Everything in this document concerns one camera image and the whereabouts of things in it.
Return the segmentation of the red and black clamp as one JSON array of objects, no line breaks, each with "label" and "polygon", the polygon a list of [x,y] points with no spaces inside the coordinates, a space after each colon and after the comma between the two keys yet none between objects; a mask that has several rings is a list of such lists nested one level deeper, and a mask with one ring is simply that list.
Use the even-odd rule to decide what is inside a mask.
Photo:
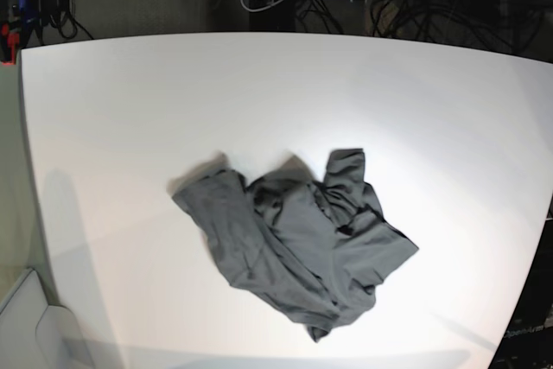
[{"label": "red and black clamp", "polygon": [[20,34],[8,22],[1,23],[1,63],[15,65],[20,43]]}]

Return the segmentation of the dark grey t-shirt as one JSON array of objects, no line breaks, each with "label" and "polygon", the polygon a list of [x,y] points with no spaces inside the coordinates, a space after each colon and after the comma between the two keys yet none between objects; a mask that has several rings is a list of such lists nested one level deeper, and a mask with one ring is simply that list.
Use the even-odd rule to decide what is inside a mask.
[{"label": "dark grey t-shirt", "polygon": [[297,158],[255,181],[219,160],[172,199],[203,231],[225,280],[313,341],[371,310],[377,287],[417,252],[385,219],[361,149],[331,152],[321,180]]}]

